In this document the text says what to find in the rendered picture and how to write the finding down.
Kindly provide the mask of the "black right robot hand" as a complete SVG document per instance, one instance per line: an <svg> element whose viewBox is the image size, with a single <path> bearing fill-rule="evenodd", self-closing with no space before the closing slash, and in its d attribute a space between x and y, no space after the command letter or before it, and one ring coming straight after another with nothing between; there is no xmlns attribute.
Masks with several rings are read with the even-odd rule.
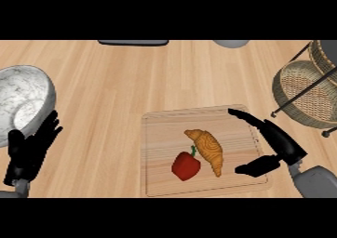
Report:
<svg viewBox="0 0 337 238"><path fill-rule="evenodd" d="M280 166L280 161L284 161L287 165L293 165L306 156L305 150L292 137L268 120L261 121L249 113L234 109L227 109L227 113L244 120L258 129L274 151L273 155L264 155L247 164L239 165L234 168L236 174L244 174L256 178Z"/></svg>

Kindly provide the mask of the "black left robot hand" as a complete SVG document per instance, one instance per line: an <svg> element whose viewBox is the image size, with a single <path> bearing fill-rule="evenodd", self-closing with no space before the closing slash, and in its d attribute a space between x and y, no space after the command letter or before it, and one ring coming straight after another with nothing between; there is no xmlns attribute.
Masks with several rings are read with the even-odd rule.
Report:
<svg viewBox="0 0 337 238"><path fill-rule="evenodd" d="M5 185L13 186L18 179L24 181L35 179L47 150L61 129L63 127L58 126L57 111L51 111L32 135L24 137L17 129L8 132L10 164L4 177Z"/></svg>

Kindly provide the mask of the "golden brown croissant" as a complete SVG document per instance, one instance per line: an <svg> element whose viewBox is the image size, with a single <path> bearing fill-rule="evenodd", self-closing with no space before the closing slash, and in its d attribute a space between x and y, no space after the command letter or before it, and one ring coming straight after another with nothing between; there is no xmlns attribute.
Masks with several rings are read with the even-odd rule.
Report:
<svg viewBox="0 0 337 238"><path fill-rule="evenodd" d="M210 133L200 129L191 129L184 131L185 136L193 141L196 150L202 158L208 161L212 173L216 178L221 177L222 171L222 147L210 135Z"/></svg>

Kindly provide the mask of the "pale wooden cutting board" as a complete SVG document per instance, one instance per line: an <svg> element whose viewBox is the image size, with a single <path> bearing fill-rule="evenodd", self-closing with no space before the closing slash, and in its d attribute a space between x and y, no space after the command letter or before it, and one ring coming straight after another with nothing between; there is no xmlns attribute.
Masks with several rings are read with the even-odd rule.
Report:
<svg viewBox="0 0 337 238"><path fill-rule="evenodd" d="M234 167L262 155L255 128L227 113L228 106L150 112L141 118L141 194L145 197L208 197L265 190L270 175L253 178L234 172ZM197 174L181 181L171 172L179 152L191 140L184 131L205 130L222 148L222 170L215 175L206 161Z"/></svg>

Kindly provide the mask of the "white marble bowl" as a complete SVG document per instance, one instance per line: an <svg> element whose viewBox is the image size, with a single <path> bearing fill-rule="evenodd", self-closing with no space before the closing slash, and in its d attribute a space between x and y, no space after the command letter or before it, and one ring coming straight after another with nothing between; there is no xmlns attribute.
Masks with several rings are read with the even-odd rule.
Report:
<svg viewBox="0 0 337 238"><path fill-rule="evenodd" d="M8 145L8 132L33 134L54 109L55 91L45 72L30 65L0 70L0 148Z"/></svg>

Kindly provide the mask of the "red bell pepper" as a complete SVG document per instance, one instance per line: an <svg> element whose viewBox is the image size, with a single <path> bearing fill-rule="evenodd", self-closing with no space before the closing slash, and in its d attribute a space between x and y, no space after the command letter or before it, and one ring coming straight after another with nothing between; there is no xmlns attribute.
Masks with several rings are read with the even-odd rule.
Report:
<svg viewBox="0 0 337 238"><path fill-rule="evenodd" d="M181 181L188 180L200 170L200 162L194 159L194 153L196 148L190 146L190 152L179 152L171 165L171 172Z"/></svg>

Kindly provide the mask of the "grey rounded object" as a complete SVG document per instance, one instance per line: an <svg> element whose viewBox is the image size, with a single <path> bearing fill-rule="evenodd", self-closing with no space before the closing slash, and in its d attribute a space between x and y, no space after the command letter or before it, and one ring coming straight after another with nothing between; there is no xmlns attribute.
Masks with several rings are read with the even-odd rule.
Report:
<svg viewBox="0 0 337 238"><path fill-rule="evenodd" d="M215 40L213 43L225 48L239 48L247 44L247 40Z"/></svg>

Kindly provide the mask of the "dark grey flat object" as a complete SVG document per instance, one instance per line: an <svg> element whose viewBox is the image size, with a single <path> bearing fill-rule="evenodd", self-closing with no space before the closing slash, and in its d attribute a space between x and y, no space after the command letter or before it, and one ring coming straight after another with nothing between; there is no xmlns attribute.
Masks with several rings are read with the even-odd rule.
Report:
<svg viewBox="0 0 337 238"><path fill-rule="evenodd" d="M109 46L165 46L168 40L97 40L101 45Z"/></svg>

